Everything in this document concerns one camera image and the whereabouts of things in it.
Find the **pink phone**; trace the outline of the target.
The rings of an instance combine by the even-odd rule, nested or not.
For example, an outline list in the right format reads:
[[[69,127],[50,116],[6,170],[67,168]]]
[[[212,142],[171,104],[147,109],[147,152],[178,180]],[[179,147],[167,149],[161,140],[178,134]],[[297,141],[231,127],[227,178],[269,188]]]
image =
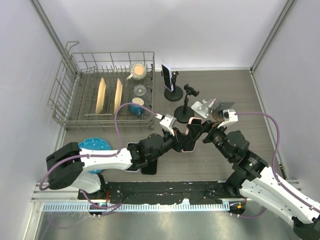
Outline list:
[[[188,124],[202,124],[202,119],[198,117],[191,117],[188,121]]]

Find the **wooden base phone stand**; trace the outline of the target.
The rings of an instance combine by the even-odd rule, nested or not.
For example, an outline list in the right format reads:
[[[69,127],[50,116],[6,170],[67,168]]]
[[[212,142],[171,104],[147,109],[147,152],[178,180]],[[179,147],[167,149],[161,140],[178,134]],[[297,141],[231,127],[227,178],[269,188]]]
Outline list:
[[[219,101],[217,104],[214,104],[213,106],[212,117],[217,122],[220,122],[220,123],[223,122],[224,121],[223,110],[231,109],[234,104],[235,104],[234,101],[231,101],[231,102]]]

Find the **black gooseneck phone stand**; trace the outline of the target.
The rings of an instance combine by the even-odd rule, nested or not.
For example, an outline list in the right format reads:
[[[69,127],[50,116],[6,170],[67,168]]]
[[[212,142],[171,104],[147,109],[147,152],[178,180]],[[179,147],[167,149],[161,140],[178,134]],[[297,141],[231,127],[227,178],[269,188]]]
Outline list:
[[[187,124],[189,119],[195,116],[194,111],[189,104],[189,96],[197,97],[199,95],[199,91],[195,90],[193,87],[189,86],[189,84],[185,84],[183,89],[186,91],[184,97],[184,104],[177,107],[174,111],[174,117],[179,123]]]

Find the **black round-base phone stand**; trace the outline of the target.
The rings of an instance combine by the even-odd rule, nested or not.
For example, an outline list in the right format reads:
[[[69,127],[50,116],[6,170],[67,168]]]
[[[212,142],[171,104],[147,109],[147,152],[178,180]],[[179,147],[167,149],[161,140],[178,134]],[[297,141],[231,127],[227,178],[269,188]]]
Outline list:
[[[183,97],[183,90],[179,86],[176,86],[178,75],[178,71],[172,72],[173,91],[169,91],[167,88],[164,90],[164,97],[171,102],[177,102]]]

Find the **black phone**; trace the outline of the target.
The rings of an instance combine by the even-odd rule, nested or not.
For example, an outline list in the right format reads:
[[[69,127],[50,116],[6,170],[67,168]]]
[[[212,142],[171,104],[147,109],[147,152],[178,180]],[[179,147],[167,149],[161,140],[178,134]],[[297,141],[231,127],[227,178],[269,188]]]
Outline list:
[[[150,161],[146,167],[141,169],[143,175],[156,175],[158,169],[158,160]]]

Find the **lavender case phone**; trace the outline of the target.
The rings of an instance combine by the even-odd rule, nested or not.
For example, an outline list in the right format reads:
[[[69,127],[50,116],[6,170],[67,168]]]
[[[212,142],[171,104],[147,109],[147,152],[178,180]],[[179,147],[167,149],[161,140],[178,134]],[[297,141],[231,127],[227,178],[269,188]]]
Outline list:
[[[133,145],[135,145],[135,144],[137,144],[137,142],[128,142],[127,143],[127,146],[126,146],[126,148],[129,148],[130,146],[133,146]],[[130,167],[130,168],[128,168],[128,169],[125,169],[124,170],[125,172],[129,172],[129,173],[137,173],[137,172],[139,172],[140,170],[139,169],[133,169],[132,167]]]

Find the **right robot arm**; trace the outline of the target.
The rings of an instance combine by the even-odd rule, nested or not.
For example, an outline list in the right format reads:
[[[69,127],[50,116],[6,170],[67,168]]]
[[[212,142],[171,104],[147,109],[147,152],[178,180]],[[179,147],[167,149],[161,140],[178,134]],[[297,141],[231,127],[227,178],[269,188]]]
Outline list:
[[[302,240],[320,238],[320,204],[273,172],[272,167],[249,149],[250,143],[239,131],[225,133],[210,120],[188,126],[193,138],[207,136],[204,144],[212,143],[232,164],[234,172],[226,180],[226,193],[233,198],[249,198],[274,214],[293,228]]]

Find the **blue ceramic mug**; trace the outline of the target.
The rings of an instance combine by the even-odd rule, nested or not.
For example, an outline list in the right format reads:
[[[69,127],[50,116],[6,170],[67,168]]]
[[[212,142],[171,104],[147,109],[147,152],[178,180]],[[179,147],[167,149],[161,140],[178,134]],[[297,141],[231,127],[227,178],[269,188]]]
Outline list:
[[[143,108],[145,106],[144,100],[140,97],[134,97],[131,102],[132,104],[128,106],[128,111],[136,117],[141,118],[145,111]]]

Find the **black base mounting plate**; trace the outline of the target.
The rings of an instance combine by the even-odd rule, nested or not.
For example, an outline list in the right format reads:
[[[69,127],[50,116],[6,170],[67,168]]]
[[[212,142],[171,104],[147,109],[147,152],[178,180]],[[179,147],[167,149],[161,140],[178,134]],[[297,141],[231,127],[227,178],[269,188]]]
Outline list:
[[[238,190],[218,181],[109,182],[103,190],[87,196],[91,200],[109,199],[112,204],[132,205],[179,205],[184,199],[192,205],[203,205],[243,198]]]

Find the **clear glass cup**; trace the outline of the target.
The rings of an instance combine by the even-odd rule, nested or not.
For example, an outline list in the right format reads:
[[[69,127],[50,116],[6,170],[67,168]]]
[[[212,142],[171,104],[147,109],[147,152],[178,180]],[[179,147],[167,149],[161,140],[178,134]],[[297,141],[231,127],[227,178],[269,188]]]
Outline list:
[[[150,100],[151,92],[144,85],[138,84],[133,89],[134,96],[142,99],[145,103]]]

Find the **right yellow plate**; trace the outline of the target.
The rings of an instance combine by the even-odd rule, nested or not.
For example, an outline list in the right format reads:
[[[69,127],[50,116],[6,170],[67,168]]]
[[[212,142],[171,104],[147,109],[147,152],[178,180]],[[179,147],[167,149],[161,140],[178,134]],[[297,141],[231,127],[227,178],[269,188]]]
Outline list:
[[[116,83],[115,96],[114,96],[114,110],[113,110],[114,115],[116,114],[118,108],[121,105],[122,92],[123,92],[123,84],[121,80],[118,78]]]

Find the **yellow plate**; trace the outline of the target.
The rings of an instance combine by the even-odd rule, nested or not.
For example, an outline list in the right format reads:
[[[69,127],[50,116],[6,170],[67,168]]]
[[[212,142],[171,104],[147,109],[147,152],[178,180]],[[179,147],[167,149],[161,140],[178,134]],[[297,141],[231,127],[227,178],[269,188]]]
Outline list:
[[[114,96],[114,110],[113,110],[114,115],[116,114],[118,108],[121,105],[122,92],[123,92],[123,84],[121,80],[118,78],[116,83],[115,96]]]
[[[95,107],[96,114],[100,114],[104,108],[106,88],[107,88],[106,82],[102,77],[100,79],[99,86],[98,86],[97,101],[96,101],[96,107]]]

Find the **cream ribbed mug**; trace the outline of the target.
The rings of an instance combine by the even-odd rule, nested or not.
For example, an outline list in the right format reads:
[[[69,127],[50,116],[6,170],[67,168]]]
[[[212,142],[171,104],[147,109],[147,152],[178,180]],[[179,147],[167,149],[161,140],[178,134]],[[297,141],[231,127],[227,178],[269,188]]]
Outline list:
[[[134,63],[129,68],[129,76],[126,78],[127,80],[143,80],[147,76],[147,68],[142,63]]]

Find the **blue polka dot plate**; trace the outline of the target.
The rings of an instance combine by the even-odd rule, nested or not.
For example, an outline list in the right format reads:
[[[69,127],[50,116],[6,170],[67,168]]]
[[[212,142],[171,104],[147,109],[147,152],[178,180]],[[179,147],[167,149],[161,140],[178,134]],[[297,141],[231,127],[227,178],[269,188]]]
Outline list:
[[[99,137],[86,138],[82,142],[78,143],[78,147],[93,151],[106,151],[112,149],[105,139]]]

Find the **left yellow plate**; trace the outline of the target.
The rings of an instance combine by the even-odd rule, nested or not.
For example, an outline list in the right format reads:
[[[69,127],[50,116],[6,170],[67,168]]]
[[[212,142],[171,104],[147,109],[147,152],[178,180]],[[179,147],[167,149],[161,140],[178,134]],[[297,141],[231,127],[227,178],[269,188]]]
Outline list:
[[[96,107],[95,107],[96,114],[100,114],[104,108],[106,88],[107,88],[106,82],[102,77],[100,79],[99,86],[98,86],[97,101],[96,101]]]

